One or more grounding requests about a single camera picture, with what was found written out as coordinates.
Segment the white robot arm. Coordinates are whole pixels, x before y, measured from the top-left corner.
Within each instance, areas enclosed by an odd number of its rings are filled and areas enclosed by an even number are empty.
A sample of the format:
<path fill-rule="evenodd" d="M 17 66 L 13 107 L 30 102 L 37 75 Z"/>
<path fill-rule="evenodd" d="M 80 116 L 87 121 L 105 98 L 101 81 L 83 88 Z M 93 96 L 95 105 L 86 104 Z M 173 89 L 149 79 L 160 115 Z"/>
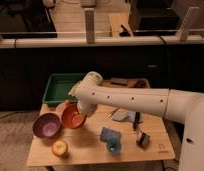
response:
<path fill-rule="evenodd" d="M 81 113 L 91 116 L 98 104 L 120 107 L 184 125 L 178 171 L 204 171 L 204 93 L 173 89 L 102 86 L 102 76 L 89 72 L 74 95 Z"/>

